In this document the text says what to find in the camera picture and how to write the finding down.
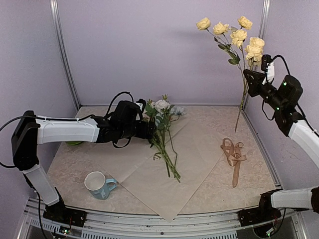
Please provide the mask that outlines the pink fake rose stem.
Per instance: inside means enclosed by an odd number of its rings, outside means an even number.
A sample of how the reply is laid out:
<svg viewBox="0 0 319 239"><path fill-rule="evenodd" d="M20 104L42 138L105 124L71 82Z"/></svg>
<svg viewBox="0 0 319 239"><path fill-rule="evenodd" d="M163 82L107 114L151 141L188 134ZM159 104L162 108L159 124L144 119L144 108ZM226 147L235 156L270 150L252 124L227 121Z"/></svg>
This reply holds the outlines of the pink fake rose stem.
<svg viewBox="0 0 319 239"><path fill-rule="evenodd" d="M162 113L155 109L148 109L144 112L144 121L153 121L156 124L155 133L152 139L149 139L150 147L155 147L157 152L153 155L153 160L163 159L168 177L173 177L180 183L181 175L178 172L177 157L171 134L172 114L169 110L163 110Z"/></svg>

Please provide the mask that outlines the yellow fake flower stem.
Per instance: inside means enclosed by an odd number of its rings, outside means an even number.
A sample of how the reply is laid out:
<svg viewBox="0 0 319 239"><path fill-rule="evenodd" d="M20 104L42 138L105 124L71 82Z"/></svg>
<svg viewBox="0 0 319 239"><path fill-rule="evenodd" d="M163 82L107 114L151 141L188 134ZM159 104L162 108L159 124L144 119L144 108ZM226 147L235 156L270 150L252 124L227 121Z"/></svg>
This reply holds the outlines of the yellow fake flower stem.
<svg viewBox="0 0 319 239"><path fill-rule="evenodd" d="M196 23L196 27L212 35L218 48L229 55L228 63L240 70L243 81L243 94L239 108L241 113L248 93L248 83L243 71L252 70L254 66L261 65L265 41L259 37L248 37L247 31L253 26L251 20L241 16L237 21L238 28L222 22L211 25L210 19L205 17Z"/></svg>

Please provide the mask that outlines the white fake rose stem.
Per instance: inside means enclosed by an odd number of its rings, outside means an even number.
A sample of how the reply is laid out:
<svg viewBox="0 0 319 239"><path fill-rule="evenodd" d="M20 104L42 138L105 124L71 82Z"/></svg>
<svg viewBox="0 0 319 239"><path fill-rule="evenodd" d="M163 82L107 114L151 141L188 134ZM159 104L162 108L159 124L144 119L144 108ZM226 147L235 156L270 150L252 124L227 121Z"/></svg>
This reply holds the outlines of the white fake rose stem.
<svg viewBox="0 0 319 239"><path fill-rule="evenodd" d="M161 100L158 100L156 102L149 101L149 103L150 103L151 109L160 110L160 112L162 109L169 108L172 105L168 102L166 94L162 95Z"/></svg>

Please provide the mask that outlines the blue fake flower stem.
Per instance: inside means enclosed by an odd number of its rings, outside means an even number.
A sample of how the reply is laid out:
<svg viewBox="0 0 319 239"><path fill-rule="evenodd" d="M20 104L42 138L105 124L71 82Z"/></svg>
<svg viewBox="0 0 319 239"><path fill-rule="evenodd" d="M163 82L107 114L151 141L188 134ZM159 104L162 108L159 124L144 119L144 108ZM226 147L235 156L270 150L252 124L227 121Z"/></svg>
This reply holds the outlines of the blue fake flower stem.
<svg viewBox="0 0 319 239"><path fill-rule="evenodd" d="M184 116L186 114L186 109L182 106L171 105L169 108L166 108L165 110L169 110L169 112L172 114L172 119L174 120L173 122L178 121L181 116Z"/></svg>

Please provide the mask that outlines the pink beige wrapping paper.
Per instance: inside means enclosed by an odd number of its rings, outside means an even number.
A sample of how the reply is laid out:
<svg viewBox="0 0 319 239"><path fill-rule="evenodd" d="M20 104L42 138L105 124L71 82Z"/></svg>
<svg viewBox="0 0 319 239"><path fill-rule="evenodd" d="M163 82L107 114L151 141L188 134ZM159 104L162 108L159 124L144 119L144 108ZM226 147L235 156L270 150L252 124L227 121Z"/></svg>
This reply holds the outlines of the pink beige wrapping paper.
<svg viewBox="0 0 319 239"><path fill-rule="evenodd" d="M146 141L133 139L122 149L96 146L99 165L125 189L172 222L223 154L224 135L198 121L182 119L170 128L169 160Z"/></svg>

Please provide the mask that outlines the beige ribbon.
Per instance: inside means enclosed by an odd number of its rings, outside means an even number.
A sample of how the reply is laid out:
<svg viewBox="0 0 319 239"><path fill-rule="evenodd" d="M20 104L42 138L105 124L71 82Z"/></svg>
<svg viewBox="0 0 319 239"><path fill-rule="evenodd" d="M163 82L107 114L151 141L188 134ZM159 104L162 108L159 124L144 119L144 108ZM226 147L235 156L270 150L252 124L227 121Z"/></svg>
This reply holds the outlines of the beige ribbon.
<svg viewBox="0 0 319 239"><path fill-rule="evenodd" d="M222 145L228 164L234 168L232 177L232 187L235 188L238 185L241 162L246 161L246 155L241 153L241 149L244 147L242 142L236 144L230 138L224 138Z"/></svg>

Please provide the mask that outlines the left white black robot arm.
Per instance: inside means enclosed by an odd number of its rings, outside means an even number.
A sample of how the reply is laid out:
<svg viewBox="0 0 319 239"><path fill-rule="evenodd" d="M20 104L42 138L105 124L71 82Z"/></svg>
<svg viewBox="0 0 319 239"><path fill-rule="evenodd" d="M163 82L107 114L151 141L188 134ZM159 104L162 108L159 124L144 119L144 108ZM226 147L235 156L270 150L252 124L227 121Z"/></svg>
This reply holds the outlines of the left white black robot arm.
<svg viewBox="0 0 319 239"><path fill-rule="evenodd" d="M143 120L146 107L142 99L134 102L120 101L114 112L105 116L89 115L83 118L48 118L26 111L11 137L13 164L20 170L28 184L34 188L57 220L63 222L70 216L61 204L58 191L49 182L37 157L37 146L51 142L108 143L114 146L121 139L132 137L151 139L155 123Z"/></svg>

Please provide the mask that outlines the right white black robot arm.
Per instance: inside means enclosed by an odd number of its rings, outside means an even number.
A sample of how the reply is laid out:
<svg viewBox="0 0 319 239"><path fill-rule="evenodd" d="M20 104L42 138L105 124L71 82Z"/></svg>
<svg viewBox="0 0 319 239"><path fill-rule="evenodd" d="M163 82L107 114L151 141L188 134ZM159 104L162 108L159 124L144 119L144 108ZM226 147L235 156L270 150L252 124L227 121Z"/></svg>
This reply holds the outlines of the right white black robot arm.
<svg viewBox="0 0 319 239"><path fill-rule="evenodd" d="M295 107L303 93L300 82L293 76L286 75L280 87L265 82L266 75L245 69L251 97L261 96L264 103L274 110L273 118L279 130L308 155L316 166L319 165L319 136L306 121L306 117L297 112ZM319 188L293 190L273 190L261 195L260 206L255 210L255 217L265 221L275 209L291 208L319 212Z"/></svg>

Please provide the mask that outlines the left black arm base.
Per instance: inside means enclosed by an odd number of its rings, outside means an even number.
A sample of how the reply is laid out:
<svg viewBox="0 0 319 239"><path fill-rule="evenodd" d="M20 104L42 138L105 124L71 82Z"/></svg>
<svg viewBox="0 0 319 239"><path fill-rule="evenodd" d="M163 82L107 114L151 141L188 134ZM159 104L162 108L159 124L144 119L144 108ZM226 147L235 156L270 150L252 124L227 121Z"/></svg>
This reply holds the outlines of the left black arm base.
<svg viewBox="0 0 319 239"><path fill-rule="evenodd" d="M43 217L45 219L66 224L69 226L84 227L87 213L82 210L64 208L62 210L45 209Z"/></svg>

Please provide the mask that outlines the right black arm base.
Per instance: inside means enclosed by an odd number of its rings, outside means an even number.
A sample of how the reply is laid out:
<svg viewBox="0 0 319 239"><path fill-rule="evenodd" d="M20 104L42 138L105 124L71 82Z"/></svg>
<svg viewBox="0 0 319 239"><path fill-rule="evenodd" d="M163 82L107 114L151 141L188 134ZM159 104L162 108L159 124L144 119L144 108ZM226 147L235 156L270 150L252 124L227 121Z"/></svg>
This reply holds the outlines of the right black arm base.
<svg viewBox="0 0 319 239"><path fill-rule="evenodd" d="M260 199L257 207L242 209L237 214L242 227L271 221L282 215L279 209L272 207L270 199L265 198Z"/></svg>

